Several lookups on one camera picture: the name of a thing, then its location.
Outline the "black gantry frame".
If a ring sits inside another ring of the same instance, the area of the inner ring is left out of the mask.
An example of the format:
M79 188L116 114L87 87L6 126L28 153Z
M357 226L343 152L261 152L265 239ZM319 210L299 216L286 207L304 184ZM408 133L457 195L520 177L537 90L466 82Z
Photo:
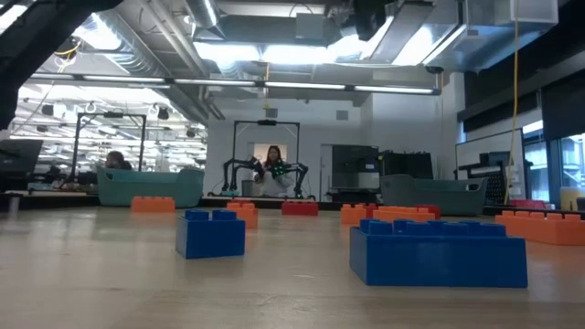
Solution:
M79 151L79 144L80 144L80 132L81 130L92 122L93 119L97 117L104 117L107 119L123 119L123 118L140 118L142 120L142 124L139 125L140 132L141 132L141 139L140 139L140 150L139 150L139 163L138 163L138 171L143 171L143 164L144 164L144 142L146 137L146 124L147 124L147 116L145 114L131 114L131 113L124 113L121 111L107 111L103 113L90 113L90 112L79 112L77 114L77 121L76 121L76 130L74 135L74 146L73 146L73 156L72 156L72 165L69 175L65 178L65 183L71 183L74 180L76 170L77 170L77 161L78 161L78 151Z
M235 156L236 156L236 145L237 145L237 138L238 138L238 134L239 134L238 125L241 123L256 124L259 126L277 126L277 125L293 125L293 126L295 126L296 130L297 130L297 133L294 134L294 136L296 137L296 151L295 151L296 161L293 163L300 163L299 162L299 149L300 149L301 124L299 122L278 122L278 121L269 120L269 119L258 120L258 121L235 121L233 123L233 139L232 139L231 158L235 158Z

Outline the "long blue toy block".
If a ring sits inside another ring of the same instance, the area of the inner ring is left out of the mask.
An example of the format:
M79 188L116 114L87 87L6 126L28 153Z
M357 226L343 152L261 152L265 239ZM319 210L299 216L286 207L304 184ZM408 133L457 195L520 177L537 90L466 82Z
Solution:
M350 269L369 286L524 289L526 254L500 224L365 218L349 230Z

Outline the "red storage bin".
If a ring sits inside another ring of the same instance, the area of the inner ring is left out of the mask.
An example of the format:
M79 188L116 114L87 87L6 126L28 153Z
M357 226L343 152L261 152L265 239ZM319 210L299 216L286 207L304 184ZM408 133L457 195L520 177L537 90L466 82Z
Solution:
M546 209L547 205L542 200L513 199L508 202L511 207L527 209Z

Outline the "small orange toy block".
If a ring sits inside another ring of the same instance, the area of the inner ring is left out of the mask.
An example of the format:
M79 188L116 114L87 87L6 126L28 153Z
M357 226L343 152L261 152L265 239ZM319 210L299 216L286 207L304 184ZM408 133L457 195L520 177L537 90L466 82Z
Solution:
M342 225L358 225L361 219L367 217L367 209L364 205L343 204L340 210Z
M256 206L247 200L228 202L227 210L234 211L238 219L246 223L246 229L258 227L259 211Z

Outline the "small blue toy block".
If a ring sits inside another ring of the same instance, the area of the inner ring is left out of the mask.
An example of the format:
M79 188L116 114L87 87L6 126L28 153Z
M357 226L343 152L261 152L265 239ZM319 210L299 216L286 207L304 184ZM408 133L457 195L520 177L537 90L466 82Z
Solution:
M176 222L175 250L188 260L242 256L245 237L234 211L188 209Z

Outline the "long orange toy block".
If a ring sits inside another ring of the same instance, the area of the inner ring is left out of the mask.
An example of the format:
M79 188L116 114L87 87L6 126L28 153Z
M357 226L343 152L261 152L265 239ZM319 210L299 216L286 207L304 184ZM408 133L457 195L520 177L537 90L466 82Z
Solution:
M495 222L506 233L526 240L557 246L585 247L585 220L577 214L503 211Z
M135 213L172 213L176 210L176 202L172 197L135 196L131 210Z
M379 207L373 211L373 217L386 222L393 222L396 219L426 222L434 220L435 214L426 207Z

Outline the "black cabinet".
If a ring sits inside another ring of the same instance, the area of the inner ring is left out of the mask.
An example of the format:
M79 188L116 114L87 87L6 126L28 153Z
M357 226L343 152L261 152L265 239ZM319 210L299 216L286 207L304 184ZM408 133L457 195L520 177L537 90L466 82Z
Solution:
M390 150L378 155L381 176L410 175L413 178L432 179L433 167L429 153L394 153Z
M378 148L367 145L333 145L332 188L378 189Z

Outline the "long LED light bar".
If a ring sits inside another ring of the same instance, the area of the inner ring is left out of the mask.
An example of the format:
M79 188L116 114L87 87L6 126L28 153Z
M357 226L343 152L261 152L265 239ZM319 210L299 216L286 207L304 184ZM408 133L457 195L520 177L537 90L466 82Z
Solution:
M290 82L276 80L217 80L217 79L182 79L182 78L158 78L158 77L135 77L135 76L113 76L113 75L89 75L89 74L65 74L36 72L23 80L11 82L8 78L0 79L0 83L14 85L19 88L25 83L50 83L61 84L111 84L123 86L137 86L140 88L156 89L159 87L169 88L176 86L203 86L203 87L226 87L226 88L258 88L258 89L291 89L291 90L326 90L342 92L363 92L363 93L385 93L385 94L407 94L437 96L441 89L395 86L395 85L356 85L339 83L318 83L318 82Z

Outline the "black aluminium table frame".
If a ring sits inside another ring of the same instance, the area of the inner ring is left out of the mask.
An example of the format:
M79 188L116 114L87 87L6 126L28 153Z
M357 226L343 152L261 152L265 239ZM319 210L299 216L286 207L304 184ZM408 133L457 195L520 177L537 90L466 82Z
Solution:
M97 207L100 206L99 198L94 195L86 194L68 194L65 192L55 192L45 195L25 195L23 193L3 193L0 194L0 212L6 212L10 206L12 198L18 198L19 209L23 210L39 210L39 209L53 209L53 208L74 208L74 207ZM262 209L280 209L282 207L281 200L277 199L252 199L252 203L257 208ZM228 203L226 198L201 198L196 206L188 206L183 208L192 207L210 207L219 208L225 207ZM322 211L337 211L342 207L342 203L334 202L318 202L319 210ZM514 210L514 211L528 211L528 212L545 212L545 213L559 213L562 215L580 215L581 220L585 221L585 212L571 212L551 209L528 209L528 208L514 208L514 207L484 207L482 215L484 216L496 216L502 214L503 211Z

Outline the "whiteboard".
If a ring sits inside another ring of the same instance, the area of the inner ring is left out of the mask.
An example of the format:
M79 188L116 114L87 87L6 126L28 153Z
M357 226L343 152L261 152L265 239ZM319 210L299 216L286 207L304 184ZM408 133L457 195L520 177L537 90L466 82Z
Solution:
M523 137L522 130L518 128L513 131L495 133L464 143L457 143L455 146L457 178L469 179L465 172L458 170L458 167L478 163L480 153L509 152L509 162L505 166L505 195L510 200L526 199L527 179Z

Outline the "pale yellow container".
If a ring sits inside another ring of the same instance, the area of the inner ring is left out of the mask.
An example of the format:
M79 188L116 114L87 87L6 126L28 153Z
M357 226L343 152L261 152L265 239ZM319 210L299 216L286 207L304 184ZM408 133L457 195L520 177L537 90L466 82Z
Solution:
M585 188L563 186L560 188L560 208L563 211L577 211L579 197L585 197Z

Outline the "grey-green plastic bin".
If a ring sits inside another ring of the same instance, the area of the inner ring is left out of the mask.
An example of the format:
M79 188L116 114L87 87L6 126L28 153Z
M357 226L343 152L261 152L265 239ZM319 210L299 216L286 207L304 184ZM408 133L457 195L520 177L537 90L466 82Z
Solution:
M488 180L431 180L410 175L379 178L385 206L435 206L445 216L479 216L483 213Z

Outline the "long red toy block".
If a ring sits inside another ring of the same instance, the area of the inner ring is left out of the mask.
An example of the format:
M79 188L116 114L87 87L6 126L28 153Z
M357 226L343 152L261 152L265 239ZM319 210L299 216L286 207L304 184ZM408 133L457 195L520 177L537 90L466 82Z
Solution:
M316 217L319 215L319 205L316 202L289 200L282 203L282 214L284 216Z

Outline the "teal plastic bin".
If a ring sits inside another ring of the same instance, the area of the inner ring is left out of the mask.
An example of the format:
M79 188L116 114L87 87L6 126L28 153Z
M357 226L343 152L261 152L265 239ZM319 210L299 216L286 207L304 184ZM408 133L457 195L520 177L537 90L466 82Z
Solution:
M200 169L171 173L99 168L99 200L106 207L128 207L135 196L160 196L172 197L176 207L195 207L203 195L204 176Z

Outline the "dark monitor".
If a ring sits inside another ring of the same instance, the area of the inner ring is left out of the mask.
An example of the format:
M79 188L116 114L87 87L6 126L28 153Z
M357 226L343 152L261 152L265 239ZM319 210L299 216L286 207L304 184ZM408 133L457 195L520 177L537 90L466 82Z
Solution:
M6 139L0 141L0 173L33 173L43 141Z

